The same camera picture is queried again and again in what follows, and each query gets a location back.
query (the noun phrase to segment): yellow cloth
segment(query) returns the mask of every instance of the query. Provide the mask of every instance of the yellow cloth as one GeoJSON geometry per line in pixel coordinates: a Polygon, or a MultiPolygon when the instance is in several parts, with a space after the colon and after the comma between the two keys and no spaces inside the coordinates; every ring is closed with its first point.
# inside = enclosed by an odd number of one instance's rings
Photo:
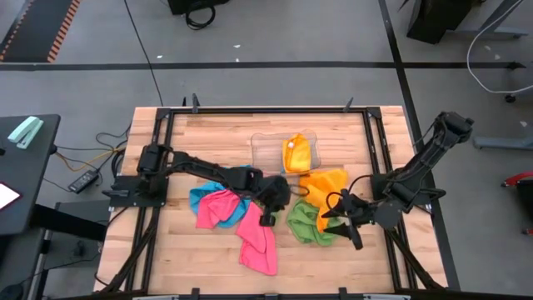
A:
{"type": "MultiPolygon", "coordinates": [[[[306,201],[312,206],[318,208],[318,217],[316,218],[316,228],[320,233],[327,228],[327,218],[322,215],[330,209],[326,204],[326,197],[331,192],[340,192],[346,186],[348,173],[343,169],[331,171],[315,171],[309,176],[300,177],[300,185],[309,188],[309,194],[306,201]]],[[[339,202],[339,196],[331,195],[329,198],[330,206],[333,208],[339,202]]]]}
{"type": "Polygon", "coordinates": [[[311,145],[301,133],[283,141],[282,155],[286,173],[308,172],[311,169],[311,145]]]}

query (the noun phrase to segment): stapler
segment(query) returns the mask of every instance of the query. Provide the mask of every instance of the stapler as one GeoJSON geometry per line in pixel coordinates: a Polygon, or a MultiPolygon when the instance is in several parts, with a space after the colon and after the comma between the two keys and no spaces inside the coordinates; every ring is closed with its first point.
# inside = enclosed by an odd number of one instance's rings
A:
{"type": "Polygon", "coordinates": [[[24,122],[11,132],[7,140],[11,143],[17,143],[17,148],[26,149],[43,124],[44,121],[38,117],[27,117],[24,122]]]}

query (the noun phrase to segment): green cloth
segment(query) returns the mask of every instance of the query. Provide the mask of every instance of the green cloth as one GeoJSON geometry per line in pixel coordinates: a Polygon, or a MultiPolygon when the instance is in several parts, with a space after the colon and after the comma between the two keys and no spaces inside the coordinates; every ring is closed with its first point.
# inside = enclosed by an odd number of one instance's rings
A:
{"type": "MultiPolygon", "coordinates": [[[[291,228],[292,233],[301,243],[315,242],[321,246],[331,246],[336,235],[318,232],[316,228],[317,215],[317,207],[313,207],[303,199],[298,199],[292,210],[286,216],[286,224],[291,228]]],[[[339,225],[341,225],[341,221],[336,217],[332,217],[328,223],[328,227],[339,225]]]]}

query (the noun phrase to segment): table leg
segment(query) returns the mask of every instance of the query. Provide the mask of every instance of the table leg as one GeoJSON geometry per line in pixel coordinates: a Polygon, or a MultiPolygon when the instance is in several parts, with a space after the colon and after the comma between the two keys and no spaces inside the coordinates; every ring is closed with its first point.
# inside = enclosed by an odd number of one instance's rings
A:
{"type": "Polygon", "coordinates": [[[35,204],[33,208],[30,225],[101,242],[104,241],[107,231],[106,226],[97,222],[74,217],[39,204],[35,204]]]}

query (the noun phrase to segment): gray floor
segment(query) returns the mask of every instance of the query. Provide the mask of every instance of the gray floor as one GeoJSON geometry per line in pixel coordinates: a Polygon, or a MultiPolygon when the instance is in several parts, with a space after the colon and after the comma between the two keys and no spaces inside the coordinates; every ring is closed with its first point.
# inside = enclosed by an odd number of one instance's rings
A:
{"type": "MultiPolygon", "coordinates": [[[[387,0],[404,62],[464,62],[470,39],[446,36],[439,45],[407,38],[411,4],[387,0]]],[[[461,24],[478,27],[500,0],[489,0],[461,24]]],[[[206,30],[189,30],[158,0],[128,0],[148,57],[158,63],[267,61],[391,62],[385,28],[376,0],[232,0],[217,9],[206,30]]],[[[0,2],[0,35],[11,26],[22,0],[0,2]]],[[[506,25],[531,29],[533,2],[525,1],[506,25]]],[[[480,41],[472,61],[531,61],[533,37],[518,41],[480,41]]],[[[144,63],[146,59],[123,0],[91,0],[80,6],[57,63],[144,63]]],[[[501,95],[482,90],[468,72],[407,70],[412,97],[424,131],[442,110],[476,120],[475,134],[520,136],[519,121],[531,121],[533,96],[508,104],[501,95]]],[[[533,71],[476,70],[492,88],[532,84],[533,71]]],[[[179,105],[197,93],[202,105],[343,104],[403,105],[394,69],[241,69],[157,70],[166,105],[179,105]]],[[[149,71],[0,72],[0,115],[59,113],[57,144],[96,146],[101,131],[121,133],[134,107],[159,101],[149,71]]],[[[89,159],[94,153],[64,152],[89,159]]],[[[454,148],[439,164],[435,179],[448,195],[441,200],[453,257],[465,291],[533,294],[533,239],[520,234],[530,222],[512,190],[501,181],[530,170],[528,152],[477,150],[471,143],[454,148]]],[[[63,186],[77,174],[52,158],[46,178],[63,186]]],[[[105,169],[103,187],[111,183],[105,169]]],[[[38,201],[76,202],[103,198],[100,187],[80,196],[47,183],[38,201]]],[[[89,293],[94,270],[74,268],[51,274],[51,297],[89,293]]]]}

